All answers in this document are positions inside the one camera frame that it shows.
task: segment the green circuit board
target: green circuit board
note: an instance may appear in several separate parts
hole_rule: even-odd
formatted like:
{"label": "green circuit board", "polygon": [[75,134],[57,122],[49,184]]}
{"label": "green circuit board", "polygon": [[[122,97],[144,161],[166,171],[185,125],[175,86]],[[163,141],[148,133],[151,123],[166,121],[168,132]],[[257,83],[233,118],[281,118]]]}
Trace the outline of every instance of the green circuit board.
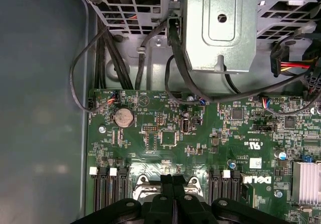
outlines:
{"label": "green circuit board", "polygon": [[[319,103],[296,116],[278,117],[265,111],[258,97],[199,106],[178,104],[163,91],[94,89],[90,104],[98,107],[114,93],[115,101],[89,114],[86,214],[97,209],[95,203],[101,198],[94,196],[97,186],[90,167],[127,168],[128,197],[141,174],[155,181],[162,174],[183,175],[187,181],[196,176],[207,202],[210,172],[237,170],[242,174],[241,203],[292,223],[319,223],[321,206],[302,209],[291,197],[293,161],[307,156],[314,162],[321,160]],[[177,96],[187,99],[190,94]],[[269,100],[275,111],[297,110],[306,104],[296,96]],[[115,123],[115,113],[123,108],[133,114],[126,128]],[[286,153],[285,160],[276,158],[277,151]]]}

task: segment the silver heatsink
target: silver heatsink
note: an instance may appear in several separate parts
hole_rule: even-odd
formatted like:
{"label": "silver heatsink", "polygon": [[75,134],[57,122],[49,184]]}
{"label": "silver heatsink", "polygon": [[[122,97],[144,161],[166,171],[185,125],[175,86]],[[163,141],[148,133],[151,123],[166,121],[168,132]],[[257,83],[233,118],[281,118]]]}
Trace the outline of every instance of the silver heatsink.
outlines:
{"label": "silver heatsink", "polygon": [[321,203],[321,164],[294,162],[293,200],[299,204]]}

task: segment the blue component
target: blue component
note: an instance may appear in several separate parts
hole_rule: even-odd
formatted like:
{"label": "blue component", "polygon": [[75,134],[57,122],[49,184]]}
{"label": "blue component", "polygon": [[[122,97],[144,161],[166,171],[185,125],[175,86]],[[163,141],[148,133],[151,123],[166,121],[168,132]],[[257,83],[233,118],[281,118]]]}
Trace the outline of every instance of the blue component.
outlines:
{"label": "blue component", "polygon": [[230,163],[230,168],[231,169],[235,169],[236,168],[236,164],[234,162]]}
{"label": "blue component", "polygon": [[286,153],[285,152],[281,152],[279,154],[279,158],[280,158],[280,160],[285,160],[286,159]]}
{"label": "blue component", "polygon": [[302,155],[302,160],[311,163],[313,161],[313,157],[311,157],[310,155]]}

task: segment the yellow wire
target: yellow wire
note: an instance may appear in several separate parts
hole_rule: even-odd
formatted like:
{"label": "yellow wire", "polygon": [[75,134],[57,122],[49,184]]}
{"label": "yellow wire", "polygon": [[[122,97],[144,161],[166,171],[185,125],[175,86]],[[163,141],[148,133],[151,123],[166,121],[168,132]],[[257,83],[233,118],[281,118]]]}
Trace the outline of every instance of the yellow wire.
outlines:
{"label": "yellow wire", "polygon": [[315,60],[317,60],[317,57],[311,60],[303,60],[302,62],[313,63]]}
{"label": "yellow wire", "polygon": [[283,68],[281,68],[281,72],[284,72],[284,71],[286,71],[286,70],[290,70],[292,67],[283,67]]}

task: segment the white label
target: white label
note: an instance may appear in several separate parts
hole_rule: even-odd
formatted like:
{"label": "white label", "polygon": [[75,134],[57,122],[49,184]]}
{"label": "white label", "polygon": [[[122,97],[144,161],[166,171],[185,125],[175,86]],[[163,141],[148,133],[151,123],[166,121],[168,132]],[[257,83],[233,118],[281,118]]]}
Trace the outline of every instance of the white label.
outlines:
{"label": "white label", "polygon": [[231,178],[231,171],[223,170],[223,178]]}
{"label": "white label", "polygon": [[110,176],[117,176],[117,168],[110,168],[109,175]]}
{"label": "white label", "polygon": [[272,177],[271,176],[245,176],[243,179],[244,184],[271,184],[272,183]]}
{"label": "white label", "polygon": [[262,169],[262,158],[250,158],[250,169]]}
{"label": "white label", "polygon": [[258,141],[245,141],[244,142],[245,146],[249,146],[250,150],[260,150],[261,146],[263,146],[263,142],[258,142]]}
{"label": "white label", "polygon": [[97,167],[90,167],[89,168],[89,174],[90,175],[97,175],[98,168]]}

